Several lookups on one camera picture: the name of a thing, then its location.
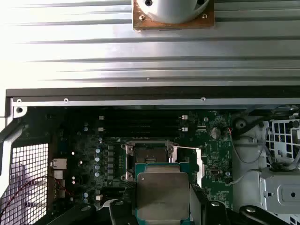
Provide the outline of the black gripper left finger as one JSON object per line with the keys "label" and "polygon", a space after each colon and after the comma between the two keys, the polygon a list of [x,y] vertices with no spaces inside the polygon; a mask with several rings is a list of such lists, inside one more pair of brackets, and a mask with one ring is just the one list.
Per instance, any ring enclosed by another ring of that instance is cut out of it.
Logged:
{"label": "black gripper left finger", "polygon": [[100,189],[100,200],[75,203],[54,219],[55,225],[136,225],[136,184]]}

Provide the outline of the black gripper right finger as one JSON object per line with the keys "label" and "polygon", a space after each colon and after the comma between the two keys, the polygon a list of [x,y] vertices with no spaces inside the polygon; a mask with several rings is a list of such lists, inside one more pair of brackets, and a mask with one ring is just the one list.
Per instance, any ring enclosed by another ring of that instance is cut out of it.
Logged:
{"label": "black gripper right finger", "polygon": [[209,200],[198,185],[190,185],[190,215],[195,225],[283,225],[275,215],[253,205],[235,212],[217,200]]}

